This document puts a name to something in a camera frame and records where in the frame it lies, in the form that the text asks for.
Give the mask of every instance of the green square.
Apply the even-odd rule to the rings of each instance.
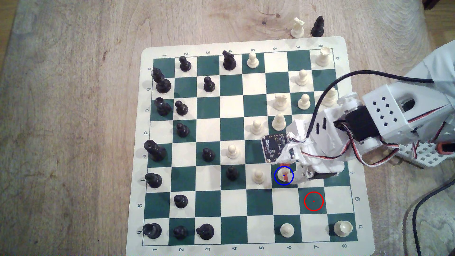
[[[229,166],[233,166],[238,171],[236,180],[231,181],[226,177]],[[246,174],[244,164],[222,165],[221,166],[221,190],[224,189],[246,189]]]
[[[298,200],[300,202],[300,214],[327,213],[327,209],[325,207],[325,193],[323,187],[298,188]]]
[[[169,218],[171,193],[145,193],[144,219]]]
[[[206,162],[202,159],[202,150],[209,148],[215,152],[215,159],[212,162]],[[196,165],[220,165],[220,142],[196,142]]]
[[[272,122],[275,116],[268,116],[268,134],[278,134],[286,132],[286,128],[283,131],[277,131],[272,127]],[[286,120],[286,127],[292,123],[292,115],[284,116]]]
[[[221,191],[196,191],[196,217],[221,216]]]
[[[247,189],[247,214],[273,215],[271,189]]]
[[[192,98],[197,95],[196,77],[176,77],[174,98]]]
[[[221,217],[221,234],[223,245],[247,244],[247,217]]]
[[[153,67],[157,67],[161,70],[164,77],[174,77],[175,76],[175,59],[166,58],[166,59],[154,59]]]
[[[287,72],[265,73],[267,93],[289,92],[289,74]]]
[[[152,167],[170,167],[171,166],[171,159],[172,159],[172,143],[169,144],[159,144],[160,147],[163,147],[166,149],[167,154],[166,157],[158,162],[153,161],[152,155],[148,154],[148,161],[147,161],[147,167],[152,168]]]
[[[220,76],[220,96],[243,95],[242,75]]]
[[[261,164],[265,163],[264,154],[260,140],[245,140],[245,163]]]
[[[182,123],[188,126],[190,129],[190,133],[186,136],[181,138],[177,134],[177,124]],[[173,143],[181,143],[181,142],[196,142],[196,120],[174,120],[174,127],[172,129],[172,142]]]
[[[331,242],[358,241],[357,227],[355,225],[354,213],[327,214],[327,220],[329,221],[329,235],[330,235]],[[340,221],[340,220],[349,221],[353,227],[352,232],[345,237],[337,236],[334,231],[335,223],[337,223],[337,221]]]
[[[338,176],[332,176],[324,179],[324,187],[332,186],[350,186],[351,181],[349,179],[348,162],[344,163],[344,170],[338,173]]]
[[[302,110],[298,107],[297,102],[302,98],[302,95],[308,94],[310,96],[311,105],[308,109]],[[312,114],[316,102],[314,101],[314,92],[291,92],[291,110],[292,114]]]
[[[313,88],[315,91],[323,91],[337,79],[334,69],[313,70]]]
[[[280,228],[284,223],[289,223],[294,227],[294,235],[292,237],[284,237],[281,235]],[[300,225],[300,215],[274,215],[273,224],[275,227],[275,243],[301,243],[302,230]]]
[[[248,67],[248,64],[247,64],[247,61],[249,59],[249,53],[242,54],[242,73],[243,74],[265,73],[264,53],[263,52],[256,53],[256,58],[259,61],[259,65],[256,68],[250,68],[250,67]]]
[[[267,116],[266,94],[244,95],[243,116],[245,117]]]
[[[220,56],[197,57],[197,76],[217,76],[220,74]]]
[[[270,175],[271,175],[270,177],[272,177],[272,178],[275,177],[275,179],[272,179],[272,188],[274,188],[274,189],[297,188],[297,184],[288,184],[289,182],[281,181],[280,179],[278,179],[278,176],[277,176],[278,168],[279,168],[279,164],[270,165]],[[289,168],[291,168],[291,170],[294,172],[296,170],[295,163],[291,164],[289,166]]]
[[[221,140],[244,140],[243,118],[221,118]]]
[[[164,102],[171,105],[172,109],[174,110],[174,100],[173,99],[165,99]],[[167,115],[161,116],[158,114],[157,108],[155,106],[155,99],[152,99],[152,104],[150,106],[150,121],[165,121],[165,120],[173,120],[174,113],[170,111]]]
[[[220,118],[220,97],[197,98],[197,118]]]
[[[174,228],[184,226],[187,228],[188,235],[182,240],[178,240],[173,235]],[[194,218],[169,219],[169,245],[170,246],[192,246],[194,245]]]
[[[195,191],[196,167],[172,167],[171,191]]]
[[[311,70],[310,51],[288,51],[288,70]]]

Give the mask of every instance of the chessboard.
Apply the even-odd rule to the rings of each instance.
[[[330,48],[325,67],[315,63],[321,48]],[[226,50],[234,55],[236,67],[223,67]],[[247,65],[249,53],[256,53],[259,65]],[[192,65],[184,72],[179,57]],[[159,68],[171,89],[159,93],[152,78]],[[300,70],[306,70],[305,86],[296,84]],[[345,163],[338,176],[314,179],[294,185],[281,183],[275,176],[277,164],[268,164],[262,152],[261,137],[275,131],[272,120],[277,113],[289,125],[296,119],[309,119],[322,91],[336,78],[349,72],[346,43],[342,37],[319,37],[273,41],[250,41],[191,46],[147,48],[142,52],[136,140],[131,182],[131,199],[126,244],[127,255],[371,255],[374,253],[373,230],[363,166],[355,160]],[[204,90],[204,78],[215,84]],[[352,92],[350,79],[336,87],[341,97]],[[286,95],[288,107],[277,111],[275,95]],[[298,108],[303,94],[311,106]],[[172,107],[160,115],[154,101],[164,99]],[[187,105],[188,112],[177,114],[175,102]],[[253,134],[254,120],[263,124],[262,134]],[[182,123],[189,134],[181,138],[176,125]],[[163,160],[154,161],[144,149],[153,140],[166,149]],[[240,154],[227,157],[228,146]],[[211,162],[202,158],[202,150],[215,153]],[[238,177],[226,176],[233,166]],[[295,170],[296,163],[290,166]],[[252,180],[255,170],[265,181]],[[162,183],[152,188],[147,173],[158,174]],[[174,196],[184,195],[187,206],[176,207]],[[349,221],[352,232],[337,236],[334,224]],[[280,227],[294,227],[284,237]],[[149,238],[143,234],[146,224],[158,224],[161,234]],[[204,240],[196,233],[210,224],[213,237]],[[177,239],[173,230],[184,226],[187,235]]]

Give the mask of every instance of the black pawn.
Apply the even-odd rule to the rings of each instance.
[[[184,72],[187,72],[191,69],[191,62],[187,61],[185,56],[180,56],[178,59],[180,61],[180,69]]]
[[[210,77],[204,77],[204,91],[213,92],[213,90],[215,90],[215,83]]]
[[[314,23],[314,27],[311,29],[311,35],[314,37],[320,37],[324,34],[324,18],[319,16]]]
[[[238,170],[233,166],[229,166],[226,171],[226,177],[231,180],[235,181],[238,178]]]
[[[172,232],[174,233],[174,237],[178,240],[182,240],[188,235],[188,230],[184,226],[177,226]]]
[[[188,106],[183,104],[181,101],[176,101],[175,102],[175,107],[177,114],[184,116],[188,113]]]
[[[200,228],[196,229],[196,233],[204,240],[209,240],[215,234],[215,230],[210,224],[203,224]]]
[[[142,228],[144,235],[148,236],[150,239],[156,239],[161,235],[161,226],[157,223],[145,224]]]
[[[188,128],[188,126],[184,125],[183,123],[178,123],[176,128],[177,134],[181,138],[188,136],[188,134],[190,133],[190,128]]]
[[[145,180],[154,189],[159,188],[163,183],[163,179],[161,178],[161,176],[159,174],[154,173],[147,173],[145,175]]]
[[[174,203],[177,208],[185,208],[188,204],[188,198],[184,195],[176,195],[174,196]]]
[[[211,162],[215,159],[215,152],[209,148],[204,148],[202,150],[202,159],[206,162]]]
[[[237,66],[237,62],[234,59],[234,55],[232,53],[228,53],[226,50],[223,51],[224,55],[224,62],[223,67],[226,70],[232,70]]]

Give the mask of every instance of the wooden table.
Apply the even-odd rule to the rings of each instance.
[[[147,47],[290,38],[294,17],[310,36],[323,15],[324,35],[346,39],[351,70],[404,75],[433,50],[420,0],[247,2],[19,3],[0,87],[0,254],[125,253]],[[360,95],[390,82],[352,78]],[[376,255],[415,255],[408,212],[453,166],[365,168]],[[455,247],[454,191],[420,208],[426,254]]]

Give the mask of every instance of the red circle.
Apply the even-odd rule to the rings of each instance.
[[[318,195],[321,196],[321,199],[322,199],[321,207],[317,208],[316,210],[312,210],[312,209],[308,208],[307,203],[305,203],[305,200],[307,199],[307,196],[308,196],[309,194],[311,194],[311,193],[317,193]],[[322,206],[324,205],[324,198],[322,197],[322,195],[321,195],[320,193],[318,193],[318,192],[316,192],[316,191],[313,191],[313,192],[308,193],[308,194],[305,196],[305,198],[303,199],[303,204],[305,205],[305,207],[306,207],[308,210],[310,210],[310,211],[317,211],[317,210],[320,210],[320,209],[322,208]]]

